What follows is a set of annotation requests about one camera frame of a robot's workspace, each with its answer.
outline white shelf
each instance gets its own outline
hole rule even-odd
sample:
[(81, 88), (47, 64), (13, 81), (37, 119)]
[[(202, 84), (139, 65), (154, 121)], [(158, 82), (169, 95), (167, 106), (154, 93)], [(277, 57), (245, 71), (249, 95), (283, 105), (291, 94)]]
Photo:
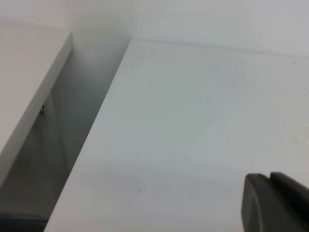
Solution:
[(308, 77), (308, 58), (132, 41), (45, 231), (242, 231), (247, 173), (309, 185)]
[(66, 30), (0, 21), (0, 186), (71, 50)]

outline white wall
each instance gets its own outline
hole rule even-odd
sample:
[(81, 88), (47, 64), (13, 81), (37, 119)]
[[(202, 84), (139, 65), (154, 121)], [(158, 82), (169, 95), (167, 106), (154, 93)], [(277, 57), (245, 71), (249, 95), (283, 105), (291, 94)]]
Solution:
[(69, 27), (54, 92), (70, 167), (132, 36), (309, 56), (307, 0), (1, 0), (0, 16)]

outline white surface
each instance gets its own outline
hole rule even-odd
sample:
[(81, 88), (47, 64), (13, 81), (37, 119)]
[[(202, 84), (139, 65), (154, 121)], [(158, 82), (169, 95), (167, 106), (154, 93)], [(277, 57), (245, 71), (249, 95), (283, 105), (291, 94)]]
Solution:
[(46, 232), (242, 231), (247, 173), (309, 185), (309, 59), (132, 41)]
[(0, 185), (71, 49), (68, 31), (0, 21)]
[(308, 0), (0, 1), (1, 17), (72, 31), (74, 52), (55, 100), (70, 166), (131, 36), (308, 56), (308, 9)]

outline white laminate board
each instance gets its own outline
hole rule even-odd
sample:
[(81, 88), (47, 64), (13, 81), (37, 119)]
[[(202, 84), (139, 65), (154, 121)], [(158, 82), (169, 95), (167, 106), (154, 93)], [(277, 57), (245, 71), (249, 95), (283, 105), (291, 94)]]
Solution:
[(0, 185), (71, 49), (64, 29), (0, 21)]
[(239, 232), (247, 173), (309, 185), (309, 59), (131, 41), (47, 232)]

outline black plastic object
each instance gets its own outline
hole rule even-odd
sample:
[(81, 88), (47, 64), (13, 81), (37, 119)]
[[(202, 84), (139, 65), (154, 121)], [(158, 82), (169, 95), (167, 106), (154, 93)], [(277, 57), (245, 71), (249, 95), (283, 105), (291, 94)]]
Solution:
[(309, 232), (309, 190), (282, 173), (248, 174), (241, 215), (245, 232)]

